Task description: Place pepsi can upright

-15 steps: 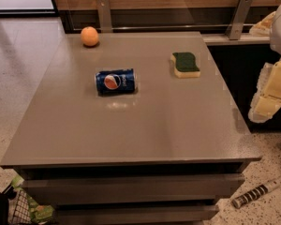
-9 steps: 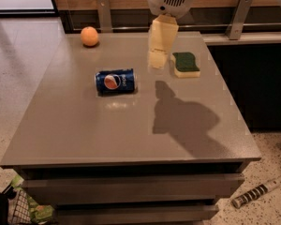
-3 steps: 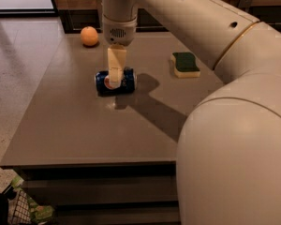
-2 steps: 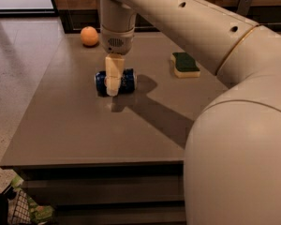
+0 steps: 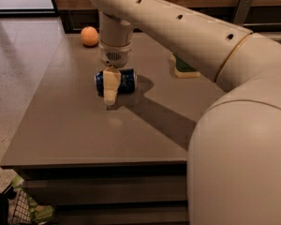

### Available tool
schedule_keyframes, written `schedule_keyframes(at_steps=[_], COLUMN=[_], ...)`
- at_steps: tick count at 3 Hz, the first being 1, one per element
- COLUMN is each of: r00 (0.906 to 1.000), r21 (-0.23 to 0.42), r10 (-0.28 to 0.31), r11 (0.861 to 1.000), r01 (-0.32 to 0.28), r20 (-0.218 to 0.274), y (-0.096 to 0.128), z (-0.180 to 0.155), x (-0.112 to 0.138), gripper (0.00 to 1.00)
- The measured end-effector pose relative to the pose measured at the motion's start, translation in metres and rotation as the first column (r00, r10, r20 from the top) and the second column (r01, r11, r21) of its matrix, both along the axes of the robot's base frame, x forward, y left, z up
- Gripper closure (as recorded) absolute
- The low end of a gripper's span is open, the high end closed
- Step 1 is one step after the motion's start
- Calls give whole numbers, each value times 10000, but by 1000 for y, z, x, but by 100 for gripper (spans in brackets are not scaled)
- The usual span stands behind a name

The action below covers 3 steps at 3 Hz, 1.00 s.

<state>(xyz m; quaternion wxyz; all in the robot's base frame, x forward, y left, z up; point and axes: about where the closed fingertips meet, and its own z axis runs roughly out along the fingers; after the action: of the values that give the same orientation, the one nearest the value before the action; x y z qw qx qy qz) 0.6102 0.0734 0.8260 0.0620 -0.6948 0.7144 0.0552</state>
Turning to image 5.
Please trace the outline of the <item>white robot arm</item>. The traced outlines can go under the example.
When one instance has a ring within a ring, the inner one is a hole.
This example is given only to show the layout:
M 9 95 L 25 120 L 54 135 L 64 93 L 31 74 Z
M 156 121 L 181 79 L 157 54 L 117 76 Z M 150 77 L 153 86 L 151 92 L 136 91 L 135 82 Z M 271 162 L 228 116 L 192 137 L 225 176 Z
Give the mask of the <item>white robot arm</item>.
M 90 1 L 226 93 L 188 147 L 190 225 L 281 225 L 281 44 L 163 0 Z

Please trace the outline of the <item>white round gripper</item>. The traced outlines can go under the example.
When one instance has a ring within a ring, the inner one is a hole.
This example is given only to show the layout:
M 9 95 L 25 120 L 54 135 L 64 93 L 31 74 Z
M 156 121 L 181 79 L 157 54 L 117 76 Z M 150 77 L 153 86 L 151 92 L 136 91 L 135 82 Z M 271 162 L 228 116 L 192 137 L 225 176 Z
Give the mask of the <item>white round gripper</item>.
M 107 67 L 103 71 L 103 95 L 107 106 L 115 104 L 121 84 L 121 73 L 117 68 L 123 68 L 127 64 L 130 53 L 130 44 L 116 47 L 99 42 L 99 59 Z

